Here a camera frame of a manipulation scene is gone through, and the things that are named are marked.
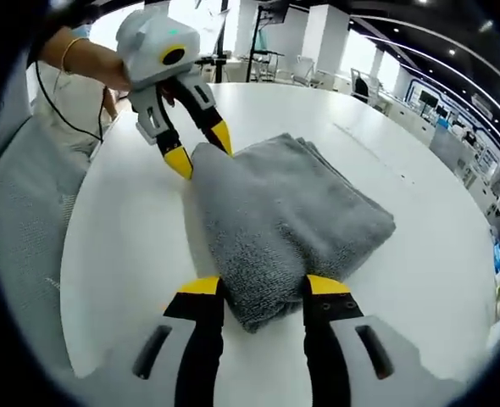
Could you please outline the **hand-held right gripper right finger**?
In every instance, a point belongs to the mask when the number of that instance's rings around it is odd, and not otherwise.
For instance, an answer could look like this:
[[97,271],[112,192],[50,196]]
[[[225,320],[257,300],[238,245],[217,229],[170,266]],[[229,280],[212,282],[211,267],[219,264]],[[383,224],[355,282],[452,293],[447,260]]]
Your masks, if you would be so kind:
[[408,339],[364,315],[341,282],[306,276],[303,324],[314,406],[446,406],[460,392],[422,365]]

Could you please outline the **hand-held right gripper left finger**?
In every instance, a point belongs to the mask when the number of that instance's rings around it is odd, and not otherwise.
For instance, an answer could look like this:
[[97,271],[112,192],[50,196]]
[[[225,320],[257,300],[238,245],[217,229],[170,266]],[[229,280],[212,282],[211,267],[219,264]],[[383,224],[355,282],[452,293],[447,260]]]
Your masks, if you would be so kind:
[[217,276],[188,282],[163,310],[86,312],[97,353],[75,382],[79,406],[211,406],[223,353],[225,288]]

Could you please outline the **person's left hand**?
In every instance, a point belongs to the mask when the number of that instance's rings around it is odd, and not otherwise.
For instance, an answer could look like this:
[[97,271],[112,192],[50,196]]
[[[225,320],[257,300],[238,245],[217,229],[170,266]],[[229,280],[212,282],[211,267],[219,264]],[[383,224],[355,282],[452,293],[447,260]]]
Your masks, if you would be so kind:
[[119,55],[88,40],[79,40],[66,53],[64,68],[73,74],[100,81],[110,89],[128,92],[130,81]]

